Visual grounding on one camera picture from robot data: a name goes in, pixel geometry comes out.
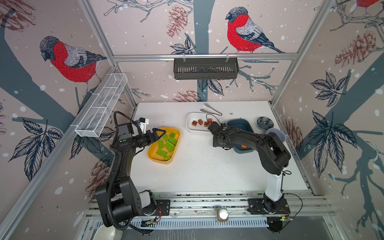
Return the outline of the green 2x3 lego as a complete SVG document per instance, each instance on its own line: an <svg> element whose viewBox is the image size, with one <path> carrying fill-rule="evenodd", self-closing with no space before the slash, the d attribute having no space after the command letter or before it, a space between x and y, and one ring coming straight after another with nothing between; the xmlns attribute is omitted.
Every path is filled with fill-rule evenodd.
<svg viewBox="0 0 384 240"><path fill-rule="evenodd" d="M166 143L166 144L165 144L165 148L167 149L167 151L168 151L169 153L171 153L171 152L174 151L174 147L173 147L173 145L170 144L170 143Z"/></svg>
<svg viewBox="0 0 384 240"><path fill-rule="evenodd" d="M178 144L178 141L174 138L168 138L168 142L171 143L172 145L176 146Z"/></svg>

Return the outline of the green 2x4 lego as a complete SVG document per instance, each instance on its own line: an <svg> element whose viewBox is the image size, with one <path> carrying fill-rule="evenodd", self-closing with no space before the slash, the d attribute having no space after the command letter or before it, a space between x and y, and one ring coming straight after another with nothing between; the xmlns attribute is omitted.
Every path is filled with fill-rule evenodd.
<svg viewBox="0 0 384 240"><path fill-rule="evenodd" d="M161 149L159 149L157 152L156 152L157 155L161 156L161 157L166 157L167 156L167 152L166 151L163 151Z"/></svg>
<svg viewBox="0 0 384 240"><path fill-rule="evenodd" d="M162 139L158 140L158 148L160 150L165 148L165 144L164 144L164 141Z"/></svg>
<svg viewBox="0 0 384 240"><path fill-rule="evenodd" d="M165 134L165 135L163 136L163 139L164 139L166 142L169 142L169 141L170 141L170 137L169 137L167 134Z"/></svg>

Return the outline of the green 2x3 lego top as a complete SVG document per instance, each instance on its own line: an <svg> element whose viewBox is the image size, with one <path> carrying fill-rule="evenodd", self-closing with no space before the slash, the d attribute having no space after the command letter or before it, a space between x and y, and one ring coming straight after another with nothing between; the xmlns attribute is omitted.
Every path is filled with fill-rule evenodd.
<svg viewBox="0 0 384 240"><path fill-rule="evenodd" d="M173 145L170 144L170 143L166 143L166 144L165 144L165 148L167 149L167 151L168 151L169 153L171 153L171 152L174 151L174 147L173 147Z"/></svg>

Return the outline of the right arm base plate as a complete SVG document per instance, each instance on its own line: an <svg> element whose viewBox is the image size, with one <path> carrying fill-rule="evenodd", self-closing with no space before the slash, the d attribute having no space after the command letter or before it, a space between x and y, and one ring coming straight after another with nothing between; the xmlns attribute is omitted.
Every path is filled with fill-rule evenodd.
<svg viewBox="0 0 384 240"><path fill-rule="evenodd" d="M252 215L290 215L287 200L282 196L277 202L269 198L248 199L247 211Z"/></svg>

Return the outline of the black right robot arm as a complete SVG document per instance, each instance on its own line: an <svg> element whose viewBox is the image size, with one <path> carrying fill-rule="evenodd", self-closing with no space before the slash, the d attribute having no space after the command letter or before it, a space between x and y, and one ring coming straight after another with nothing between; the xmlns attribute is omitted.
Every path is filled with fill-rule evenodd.
<svg viewBox="0 0 384 240"><path fill-rule="evenodd" d="M256 134L217 122L211 123L208 130L213 135L214 147L230 150L237 144L256 151L268 173L265 201L278 203L283 199L283 172L292 156L277 134Z"/></svg>

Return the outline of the green 2x4 lego bottom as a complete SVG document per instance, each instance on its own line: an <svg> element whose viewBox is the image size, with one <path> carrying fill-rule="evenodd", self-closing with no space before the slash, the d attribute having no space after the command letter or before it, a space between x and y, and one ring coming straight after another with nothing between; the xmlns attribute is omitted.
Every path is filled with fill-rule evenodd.
<svg viewBox="0 0 384 240"><path fill-rule="evenodd" d="M161 157L166 157L167 156L167 152L166 151L163 151L161 149L159 149L157 152L156 152L157 155L161 156Z"/></svg>

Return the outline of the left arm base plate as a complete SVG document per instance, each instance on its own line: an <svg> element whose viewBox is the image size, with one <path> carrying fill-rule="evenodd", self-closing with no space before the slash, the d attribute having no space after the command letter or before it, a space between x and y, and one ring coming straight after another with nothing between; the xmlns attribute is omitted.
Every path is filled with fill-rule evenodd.
<svg viewBox="0 0 384 240"><path fill-rule="evenodd" d="M150 204L142 210L142 214L140 216L169 216L171 208L170 200L155 200L155 204Z"/></svg>

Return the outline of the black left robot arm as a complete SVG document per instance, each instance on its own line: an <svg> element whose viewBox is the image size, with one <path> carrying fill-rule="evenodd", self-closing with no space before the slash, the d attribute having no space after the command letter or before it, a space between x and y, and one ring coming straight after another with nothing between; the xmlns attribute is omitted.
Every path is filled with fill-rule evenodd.
<svg viewBox="0 0 384 240"><path fill-rule="evenodd" d="M117 125L111 145L115 160L106 182L95 191L98 207L106 227L125 230L134 217L154 213L157 204L150 190L138 192L131 178L131 166L137 149L161 139L165 130L153 128L142 132L137 122Z"/></svg>

